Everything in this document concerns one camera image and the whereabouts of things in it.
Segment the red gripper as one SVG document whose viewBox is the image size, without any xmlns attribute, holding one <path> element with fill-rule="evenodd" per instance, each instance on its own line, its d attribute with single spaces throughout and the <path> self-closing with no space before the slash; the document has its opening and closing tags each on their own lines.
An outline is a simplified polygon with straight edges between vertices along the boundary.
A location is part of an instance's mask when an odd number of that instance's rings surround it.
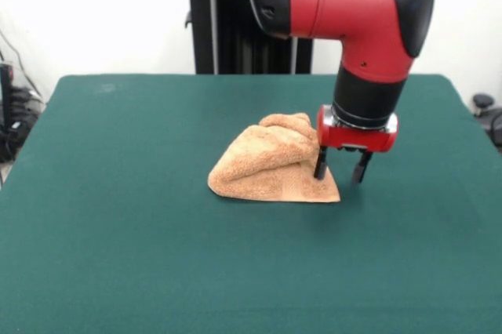
<svg viewBox="0 0 502 334">
<path fill-rule="evenodd" d="M 359 129 L 344 124 L 334 113 L 332 107 L 323 104 L 317 114 L 317 137 L 321 146 L 314 170 L 314 178 L 325 178 L 328 164 L 327 149 L 354 148 L 365 150 L 356 164 L 351 181 L 361 183 L 373 153 L 388 152 L 398 135 L 398 116 L 393 113 L 381 129 Z"/>
</svg>

